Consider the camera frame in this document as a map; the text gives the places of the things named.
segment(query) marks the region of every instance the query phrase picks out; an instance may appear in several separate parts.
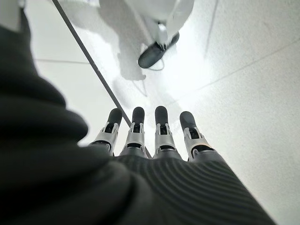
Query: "robotic finger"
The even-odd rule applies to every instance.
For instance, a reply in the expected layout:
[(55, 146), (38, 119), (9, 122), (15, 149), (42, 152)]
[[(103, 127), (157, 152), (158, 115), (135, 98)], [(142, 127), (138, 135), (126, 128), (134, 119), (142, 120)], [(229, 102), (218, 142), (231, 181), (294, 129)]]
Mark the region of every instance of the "robotic finger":
[(122, 120), (122, 111), (118, 108), (111, 110), (107, 123), (100, 130), (96, 139), (91, 145), (101, 145), (110, 156), (113, 156), (113, 150), (116, 145), (118, 130)]
[(145, 111), (141, 107), (136, 107), (132, 113), (132, 123), (128, 131), (125, 146), (120, 153), (122, 155), (136, 155), (147, 158), (145, 148), (144, 133)]
[(177, 158), (181, 159), (176, 150), (173, 135), (168, 123), (168, 112), (163, 106), (155, 110), (155, 155), (153, 158)]
[(180, 123), (189, 161), (223, 161), (223, 158), (208, 144), (204, 135), (200, 133), (192, 113), (182, 112)]

